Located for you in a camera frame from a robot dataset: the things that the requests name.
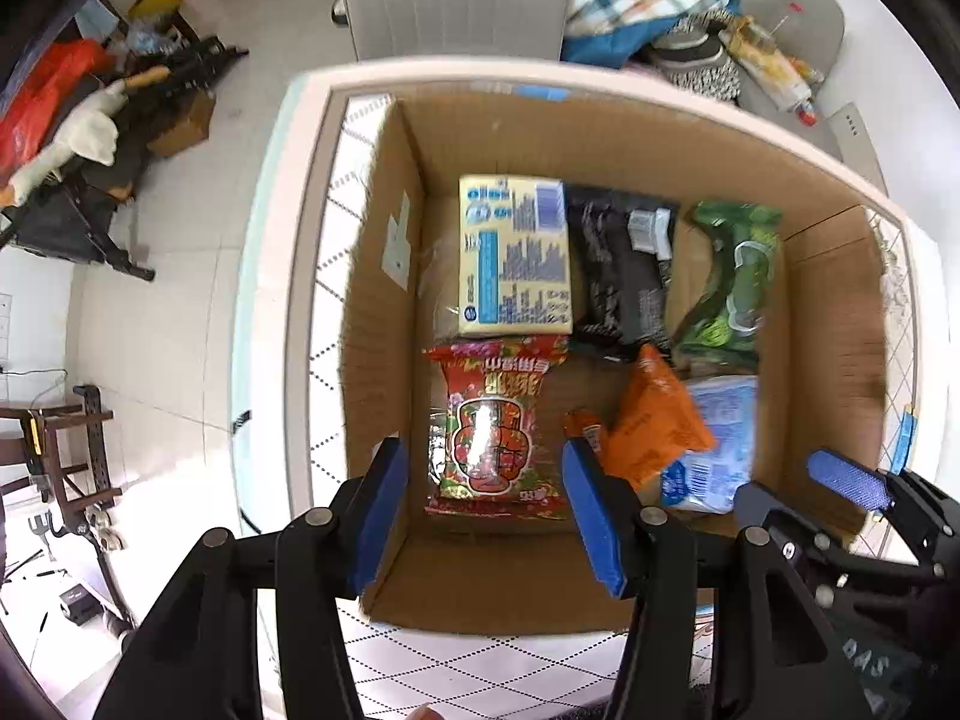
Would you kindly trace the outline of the plastic oil bottle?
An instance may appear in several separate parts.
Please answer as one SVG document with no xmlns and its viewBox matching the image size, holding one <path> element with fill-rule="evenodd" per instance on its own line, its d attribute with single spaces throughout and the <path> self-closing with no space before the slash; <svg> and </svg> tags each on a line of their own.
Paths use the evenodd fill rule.
<svg viewBox="0 0 960 720">
<path fill-rule="evenodd" d="M 773 43 L 781 50 L 784 55 L 797 57 L 799 49 L 797 48 L 796 29 L 800 27 L 800 21 L 804 16 L 804 7 L 799 2 L 786 2 L 786 4 L 773 5 L 763 10 L 757 16 L 760 25 L 770 34 Z"/>
</svg>

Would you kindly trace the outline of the red snack packet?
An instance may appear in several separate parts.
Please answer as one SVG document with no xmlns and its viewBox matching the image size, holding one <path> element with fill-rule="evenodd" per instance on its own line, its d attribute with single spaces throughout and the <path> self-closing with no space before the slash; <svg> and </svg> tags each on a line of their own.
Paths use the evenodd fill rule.
<svg viewBox="0 0 960 720">
<path fill-rule="evenodd" d="M 563 335 L 460 340 L 428 349 L 443 374 L 430 413 L 431 515 L 558 520 L 565 498 L 537 442 L 545 377 L 568 357 Z"/>
</svg>

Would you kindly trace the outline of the small cardboard box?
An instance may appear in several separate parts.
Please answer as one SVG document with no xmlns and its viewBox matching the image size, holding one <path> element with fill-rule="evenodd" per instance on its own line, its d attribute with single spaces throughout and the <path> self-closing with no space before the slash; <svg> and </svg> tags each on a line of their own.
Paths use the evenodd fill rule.
<svg viewBox="0 0 960 720">
<path fill-rule="evenodd" d="M 186 149 L 205 142 L 210 135 L 217 96 L 197 88 L 182 101 L 171 121 L 161 128 L 146 148 L 156 158 L 172 158 Z"/>
</svg>

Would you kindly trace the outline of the black stroller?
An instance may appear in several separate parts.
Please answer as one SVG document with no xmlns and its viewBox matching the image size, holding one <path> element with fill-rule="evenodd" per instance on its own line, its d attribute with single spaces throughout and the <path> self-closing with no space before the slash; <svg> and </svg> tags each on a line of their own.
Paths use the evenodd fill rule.
<svg viewBox="0 0 960 720">
<path fill-rule="evenodd" d="M 126 277 L 153 281 L 155 270 L 135 262 L 132 252 L 112 237 L 114 216 L 122 206 L 137 200 L 146 170 L 158 159 L 146 145 L 176 115 L 182 101 L 197 88 L 215 93 L 221 78 L 247 55 L 249 50 L 244 47 L 228 46 L 219 37 L 208 36 L 167 52 L 132 55 L 119 73 L 86 75 L 60 104 L 39 151 L 52 142 L 65 117 L 88 94 L 158 65 L 171 70 L 166 80 L 133 91 L 114 115 L 119 138 L 112 166 L 75 156 L 60 171 L 49 174 L 25 203 L 2 206 L 3 247 L 18 247 L 37 257 L 75 265 L 100 263 Z"/>
</svg>

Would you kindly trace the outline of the wooden chair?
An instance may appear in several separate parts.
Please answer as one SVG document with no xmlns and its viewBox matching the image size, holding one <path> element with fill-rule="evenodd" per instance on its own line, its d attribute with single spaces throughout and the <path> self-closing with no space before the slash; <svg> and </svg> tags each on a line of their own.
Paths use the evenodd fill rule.
<svg viewBox="0 0 960 720">
<path fill-rule="evenodd" d="M 64 405 L 3 406 L 2 466 L 20 476 L 5 481 L 2 494 L 39 494 L 43 510 L 31 517 L 31 528 L 86 593 L 80 600 L 68 592 L 64 615 L 76 619 L 97 611 L 107 630 L 124 639 L 135 629 L 135 617 L 110 565 L 110 556 L 125 548 L 114 518 L 122 489 L 110 479 L 104 437 L 114 413 L 104 408 L 93 383 L 76 385 L 73 395 Z"/>
</svg>

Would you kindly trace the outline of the grey chair with clutter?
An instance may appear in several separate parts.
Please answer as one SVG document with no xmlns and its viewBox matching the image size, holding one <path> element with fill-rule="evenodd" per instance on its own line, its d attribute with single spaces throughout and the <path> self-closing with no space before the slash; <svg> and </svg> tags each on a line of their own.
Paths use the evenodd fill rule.
<svg viewBox="0 0 960 720">
<path fill-rule="evenodd" d="M 793 62 L 815 103 L 843 43 L 844 15 L 836 0 L 740 0 L 740 6 Z"/>
</svg>

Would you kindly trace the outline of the blue stick sachets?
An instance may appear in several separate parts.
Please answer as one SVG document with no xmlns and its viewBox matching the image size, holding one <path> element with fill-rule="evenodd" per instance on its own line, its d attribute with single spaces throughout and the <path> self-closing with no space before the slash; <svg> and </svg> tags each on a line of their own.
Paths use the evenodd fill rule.
<svg viewBox="0 0 960 720">
<path fill-rule="evenodd" d="M 895 445 L 893 446 L 892 460 L 890 460 L 890 472 L 894 475 L 900 475 L 908 466 L 914 433 L 916 433 L 916 424 L 918 424 L 918 419 L 914 416 L 911 408 L 907 406 L 901 413 Z"/>
</svg>

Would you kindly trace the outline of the orange snack packet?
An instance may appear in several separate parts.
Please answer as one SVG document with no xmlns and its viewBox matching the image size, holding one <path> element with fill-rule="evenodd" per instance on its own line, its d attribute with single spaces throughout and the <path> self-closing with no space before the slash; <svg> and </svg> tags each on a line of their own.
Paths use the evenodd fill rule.
<svg viewBox="0 0 960 720">
<path fill-rule="evenodd" d="M 643 344 L 612 427 L 586 408 L 563 418 L 567 439 L 584 439 L 608 476 L 635 491 L 683 454 L 709 452 L 718 439 L 701 416 L 685 383 L 652 344 Z"/>
</svg>

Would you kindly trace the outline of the light blue wipes packet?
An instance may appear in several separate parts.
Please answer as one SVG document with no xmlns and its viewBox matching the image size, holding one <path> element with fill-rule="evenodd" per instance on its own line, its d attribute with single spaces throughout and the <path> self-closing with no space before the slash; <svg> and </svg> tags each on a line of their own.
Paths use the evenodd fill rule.
<svg viewBox="0 0 960 720">
<path fill-rule="evenodd" d="M 737 489 L 752 477 L 758 379 L 726 376 L 693 380 L 686 388 L 716 447 L 686 452 L 661 473 L 661 504 L 669 509 L 724 515 Z"/>
</svg>

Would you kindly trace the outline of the green snack packet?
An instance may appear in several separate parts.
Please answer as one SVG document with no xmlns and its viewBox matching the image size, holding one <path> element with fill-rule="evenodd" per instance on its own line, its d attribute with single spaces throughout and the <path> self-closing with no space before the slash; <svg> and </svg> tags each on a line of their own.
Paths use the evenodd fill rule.
<svg viewBox="0 0 960 720">
<path fill-rule="evenodd" d="M 706 200 L 686 213 L 686 221 L 709 241 L 711 270 L 674 335 L 672 351 L 680 366 L 758 369 L 781 220 L 781 211 L 771 206 L 726 200 Z"/>
</svg>

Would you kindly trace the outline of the zebra pattern bag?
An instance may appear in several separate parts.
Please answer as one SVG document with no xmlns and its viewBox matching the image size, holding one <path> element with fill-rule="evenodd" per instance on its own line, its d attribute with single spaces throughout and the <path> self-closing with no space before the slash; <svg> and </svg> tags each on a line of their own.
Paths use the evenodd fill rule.
<svg viewBox="0 0 960 720">
<path fill-rule="evenodd" d="M 647 44 L 646 59 L 671 85 L 736 106 L 742 94 L 740 71 L 721 41 L 729 21 L 727 11 L 685 16 Z"/>
</svg>

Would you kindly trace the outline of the cream blue tissue pack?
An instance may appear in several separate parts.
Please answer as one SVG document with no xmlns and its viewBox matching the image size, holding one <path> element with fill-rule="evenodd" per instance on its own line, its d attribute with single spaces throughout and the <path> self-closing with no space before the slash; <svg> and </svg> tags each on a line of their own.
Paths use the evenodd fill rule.
<svg viewBox="0 0 960 720">
<path fill-rule="evenodd" d="M 462 337 L 573 332 L 562 181 L 462 177 L 457 286 Z"/>
</svg>

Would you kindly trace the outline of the black snack packet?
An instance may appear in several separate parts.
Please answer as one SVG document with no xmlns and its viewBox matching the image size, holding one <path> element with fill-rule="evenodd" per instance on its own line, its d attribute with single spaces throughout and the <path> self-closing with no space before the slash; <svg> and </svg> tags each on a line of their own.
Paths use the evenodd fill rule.
<svg viewBox="0 0 960 720">
<path fill-rule="evenodd" d="M 633 362 L 643 344 L 670 355 L 665 321 L 679 205 L 615 188 L 568 184 L 571 346 Z"/>
</svg>

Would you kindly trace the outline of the orange plastic bag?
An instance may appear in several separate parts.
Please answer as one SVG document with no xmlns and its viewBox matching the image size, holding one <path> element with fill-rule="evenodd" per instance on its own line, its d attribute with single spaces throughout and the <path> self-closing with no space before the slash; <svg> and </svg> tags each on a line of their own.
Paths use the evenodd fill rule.
<svg viewBox="0 0 960 720">
<path fill-rule="evenodd" d="M 7 182 L 21 164 L 39 151 L 60 104 L 86 75 L 103 75 L 116 60 L 93 39 L 50 46 L 31 70 L 0 127 L 0 169 Z"/>
</svg>

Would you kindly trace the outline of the white goose plush toy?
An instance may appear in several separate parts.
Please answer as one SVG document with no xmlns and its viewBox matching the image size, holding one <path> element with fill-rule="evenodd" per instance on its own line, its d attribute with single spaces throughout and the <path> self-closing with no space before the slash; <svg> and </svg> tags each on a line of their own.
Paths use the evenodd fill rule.
<svg viewBox="0 0 960 720">
<path fill-rule="evenodd" d="M 88 94 L 59 125 L 52 142 L 10 177 L 2 188 L 3 208 L 25 203 L 49 174 L 60 171 L 75 156 L 112 166 L 119 138 L 114 115 L 127 104 L 133 91 L 162 82 L 169 75 L 169 68 L 158 65 Z"/>
</svg>

